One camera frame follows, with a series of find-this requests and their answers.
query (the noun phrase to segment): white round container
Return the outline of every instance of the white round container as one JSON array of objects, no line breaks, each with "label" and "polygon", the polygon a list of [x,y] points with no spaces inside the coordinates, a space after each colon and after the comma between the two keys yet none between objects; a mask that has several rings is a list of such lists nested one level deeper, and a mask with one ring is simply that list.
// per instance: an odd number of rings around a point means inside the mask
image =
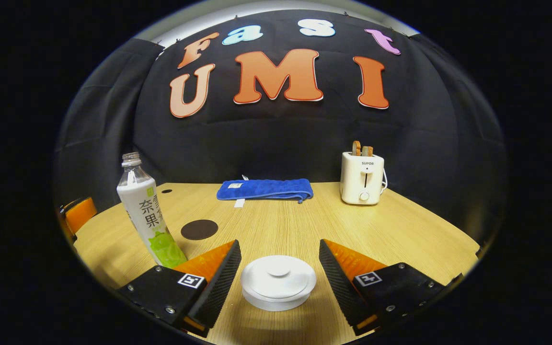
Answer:
[{"label": "white round container", "polygon": [[248,264],[241,280],[241,294],[248,303],[263,310],[284,311],[308,299],[316,285],[316,274],[303,260],[271,255]]}]

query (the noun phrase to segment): table surface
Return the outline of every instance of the table surface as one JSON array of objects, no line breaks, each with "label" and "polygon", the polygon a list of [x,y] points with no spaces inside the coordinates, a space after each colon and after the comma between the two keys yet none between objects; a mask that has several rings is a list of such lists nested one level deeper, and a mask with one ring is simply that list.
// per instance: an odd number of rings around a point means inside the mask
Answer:
[{"label": "table surface", "polygon": [[[320,239],[363,253],[386,265],[406,262],[446,285],[477,262],[478,244],[463,231],[390,189],[375,206],[347,205],[339,183],[312,183],[314,197],[294,200],[217,200],[220,184],[162,184],[158,198],[166,224],[191,259],[232,240],[241,263],[215,327],[205,339],[225,344],[337,345],[355,336],[346,323],[318,259]],[[167,194],[162,190],[171,189]],[[218,231],[205,240],[187,240],[183,225],[213,220]],[[119,288],[155,265],[122,204],[90,219],[75,248],[103,284]],[[255,308],[242,296],[243,268],[259,257],[289,255],[307,262],[316,286],[300,307],[281,312]]]}]

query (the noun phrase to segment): dark circular mark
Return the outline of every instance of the dark circular mark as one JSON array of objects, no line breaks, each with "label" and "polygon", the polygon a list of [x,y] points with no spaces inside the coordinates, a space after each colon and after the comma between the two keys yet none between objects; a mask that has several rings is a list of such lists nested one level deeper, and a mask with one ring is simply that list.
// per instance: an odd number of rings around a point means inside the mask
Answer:
[{"label": "dark circular mark", "polygon": [[187,240],[203,240],[217,233],[219,226],[211,220],[194,220],[182,227],[180,233]]}]

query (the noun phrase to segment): blue towel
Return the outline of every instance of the blue towel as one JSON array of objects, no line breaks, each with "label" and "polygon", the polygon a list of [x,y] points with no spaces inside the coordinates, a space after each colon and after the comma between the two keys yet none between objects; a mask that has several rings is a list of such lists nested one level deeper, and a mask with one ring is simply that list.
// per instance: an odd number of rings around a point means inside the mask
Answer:
[{"label": "blue towel", "polygon": [[225,181],[217,192],[219,200],[236,199],[294,199],[298,204],[313,196],[311,183],[298,180],[234,180]]}]

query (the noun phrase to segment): toaster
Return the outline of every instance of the toaster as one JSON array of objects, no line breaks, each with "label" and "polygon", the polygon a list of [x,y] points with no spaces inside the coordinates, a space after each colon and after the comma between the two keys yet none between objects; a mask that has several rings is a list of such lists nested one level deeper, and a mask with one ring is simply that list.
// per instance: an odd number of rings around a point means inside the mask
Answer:
[{"label": "toaster", "polygon": [[342,152],[340,196],[347,204],[376,205],[383,185],[385,160],[377,155],[356,156]]}]

